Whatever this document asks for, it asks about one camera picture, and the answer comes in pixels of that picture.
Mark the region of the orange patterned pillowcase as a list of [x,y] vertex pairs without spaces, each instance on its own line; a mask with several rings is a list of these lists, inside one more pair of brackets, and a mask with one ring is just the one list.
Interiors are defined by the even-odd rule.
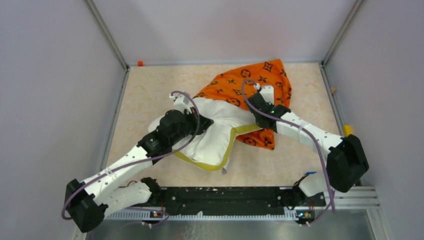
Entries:
[[[289,107],[292,86],[280,59],[245,65],[218,74],[203,87],[195,98],[225,101],[243,110],[250,111],[245,103],[257,91],[256,83],[274,87],[274,104]],[[273,150],[276,146],[275,134],[271,129],[260,128],[252,133],[239,135],[238,140],[246,145]]]

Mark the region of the white pillow yellow edge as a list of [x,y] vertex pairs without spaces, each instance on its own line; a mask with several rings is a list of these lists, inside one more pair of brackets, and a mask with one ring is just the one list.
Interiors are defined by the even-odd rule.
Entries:
[[260,129],[255,117],[250,111],[223,100],[196,97],[193,101],[200,115],[213,120],[213,124],[174,155],[206,171],[227,169],[236,137]]

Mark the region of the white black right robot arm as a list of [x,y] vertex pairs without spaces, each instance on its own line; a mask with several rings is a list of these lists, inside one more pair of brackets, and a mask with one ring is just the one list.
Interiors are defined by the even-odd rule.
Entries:
[[369,170],[357,136],[341,136],[316,127],[291,109],[266,101],[260,92],[246,98],[245,103],[260,128],[290,137],[318,154],[322,170],[307,174],[294,185],[293,200],[297,205],[307,206],[314,195],[324,191],[346,193]]

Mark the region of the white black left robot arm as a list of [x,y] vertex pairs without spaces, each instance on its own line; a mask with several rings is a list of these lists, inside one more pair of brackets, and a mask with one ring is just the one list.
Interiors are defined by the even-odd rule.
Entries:
[[121,200],[129,187],[121,185],[136,173],[149,168],[161,159],[174,154],[173,146],[186,137],[188,145],[214,121],[197,110],[169,110],[160,118],[158,126],[145,135],[122,158],[83,181],[73,179],[66,186],[62,218],[73,220],[82,233],[94,230],[112,212],[108,197]]

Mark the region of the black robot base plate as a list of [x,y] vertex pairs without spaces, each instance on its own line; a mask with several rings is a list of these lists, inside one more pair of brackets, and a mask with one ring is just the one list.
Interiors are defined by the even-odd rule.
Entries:
[[326,206],[323,193],[307,197],[291,187],[167,187],[136,207],[165,210],[171,216],[264,216]]

